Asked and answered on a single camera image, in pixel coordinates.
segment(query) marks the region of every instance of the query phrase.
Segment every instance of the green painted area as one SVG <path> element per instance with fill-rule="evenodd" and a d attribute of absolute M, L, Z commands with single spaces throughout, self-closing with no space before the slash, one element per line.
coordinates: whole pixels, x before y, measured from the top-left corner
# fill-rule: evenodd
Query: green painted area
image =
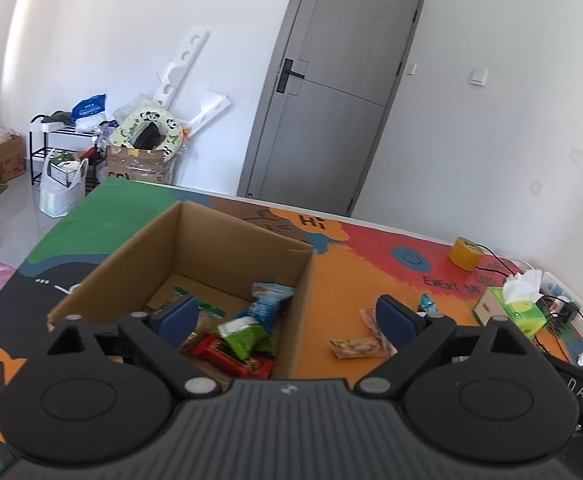
<path fill-rule="evenodd" d="M 110 254 L 175 203 L 167 188 L 108 178 L 31 251 L 34 265 L 66 254 Z"/>

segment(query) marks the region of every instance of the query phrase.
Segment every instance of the power strip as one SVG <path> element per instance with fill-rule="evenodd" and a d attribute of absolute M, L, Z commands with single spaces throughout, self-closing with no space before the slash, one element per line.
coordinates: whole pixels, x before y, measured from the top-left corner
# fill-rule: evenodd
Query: power strip
<path fill-rule="evenodd" d="M 547 272 L 546 270 L 543 272 L 540 288 L 550 296 L 565 296 L 566 298 L 569 298 L 569 301 L 573 301 L 580 309 L 580 312 L 583 313 L 582 298 L 580 298 L 573 290 L 566 286 L 564 282 L 559 280 L 551 272 Z"/>

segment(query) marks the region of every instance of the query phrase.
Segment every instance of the open cardboard box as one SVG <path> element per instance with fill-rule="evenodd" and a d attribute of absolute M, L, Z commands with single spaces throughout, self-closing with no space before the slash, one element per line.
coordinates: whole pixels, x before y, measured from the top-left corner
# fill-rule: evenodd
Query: open cardboard box
<path fill-rule="evenodd" d="M 248 307 L 254 282 L 293 286 L 278 314 L 274 378 L 293 378 L 302 344 L 313 273 L 313 248 L 193 202 L 173 205 L 94 270 L 49 313 L 90 324 L 116 323 L 132 312 L 174 299 L 174 286 L 226 312 Z"/>

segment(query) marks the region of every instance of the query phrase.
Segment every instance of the cardboard box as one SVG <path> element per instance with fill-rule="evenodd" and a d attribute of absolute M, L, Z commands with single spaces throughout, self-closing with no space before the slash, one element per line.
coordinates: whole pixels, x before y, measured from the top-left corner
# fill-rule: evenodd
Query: cardboard box
<path fill-rule="evenodd" d="M 157 309 L 174 286 L 226 312 L 226 320 L 254 299 L 254 282 L 293 286 L 296 294 L 274 330 L 275 378 L 292 378 L 302 345 L 313 272 L 313 248 L 204 206 L 177 203 L 138 232 L 49 313 L 56 325 L 69 314 L 88 323 L 115 323 L 132 312 Z"/>
<path fill-rule="evenodd" d="M 485 291 L 474 308 L 474 316 L 483 326 L 493 316 L 507 316 L 529 339 L 547 323 L 545 315 L 531 301 L 505 303 L 501 286 L 491 286 Z"/>
<path fill-rule="evenodd" d="M 110 146 L 107 176 L 153 184 L 171 184 L 173 159 L 164 162 L 163 150 L 136 150 Z"/>
<path fill-rule="evenodd" d="M 7 182 L 24 173 L 24 143 L 19 135 L 12 135 L 0 143 L 0 182 Z"/>

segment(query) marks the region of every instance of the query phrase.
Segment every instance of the metal screw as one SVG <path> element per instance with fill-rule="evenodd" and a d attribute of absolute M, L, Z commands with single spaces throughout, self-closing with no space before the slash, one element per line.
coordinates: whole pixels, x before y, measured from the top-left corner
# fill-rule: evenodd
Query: metal screw
<path fill-rule="evenodd" d="M 184 389 L 193 395 L 207 395 L 217 386 L 218 383 L 209 377 L 194 377 L 184 384 Z"/>
<path fill-rule="evenodd" d="M 359 386 L 366 394 L 384 394 L 391 388 L 391 383 L 384 377 L 367 377 Z"/>

